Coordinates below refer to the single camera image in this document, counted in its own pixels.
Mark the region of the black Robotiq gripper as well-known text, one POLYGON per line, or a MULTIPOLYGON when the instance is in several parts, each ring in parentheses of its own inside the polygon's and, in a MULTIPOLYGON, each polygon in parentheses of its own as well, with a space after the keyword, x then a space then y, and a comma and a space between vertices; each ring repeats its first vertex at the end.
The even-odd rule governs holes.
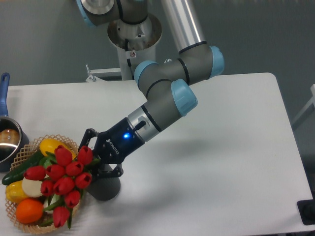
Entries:
POLYGON ((86 129, 78 150, 88 146, 90 140, 97 137, 93 153, 103 164, 92 168, 93 181, 105 178, 116 178, 123 175, 122 162, 132 152, 144 145, 128 119, 124 118, 107 131, 97 132, 93 128, 86 129), (109 164, 117 164, 113 169, 109 164))

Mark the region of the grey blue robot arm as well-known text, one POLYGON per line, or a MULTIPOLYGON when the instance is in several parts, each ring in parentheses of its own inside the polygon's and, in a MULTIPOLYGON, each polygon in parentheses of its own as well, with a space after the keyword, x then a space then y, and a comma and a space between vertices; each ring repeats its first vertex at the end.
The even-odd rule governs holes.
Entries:
POLYGON ((121 77, 134 80, 146 103, 104 132, 88 129, 81 142, 96 138, 92 168, 94 179, 120 177, 124 159, 151 138, 184 117, 198 101, 190 86, 221 74, 224 58, 219 48, 208 46, 190 0, 164 0, 179 56, 157 63, 156 45, 161 23, 148 12, 145 0, 79 0, 78 9, 91 27, 108 24, 107 34, 117 48, 118 68, 88 71, 88 78, 121 77))

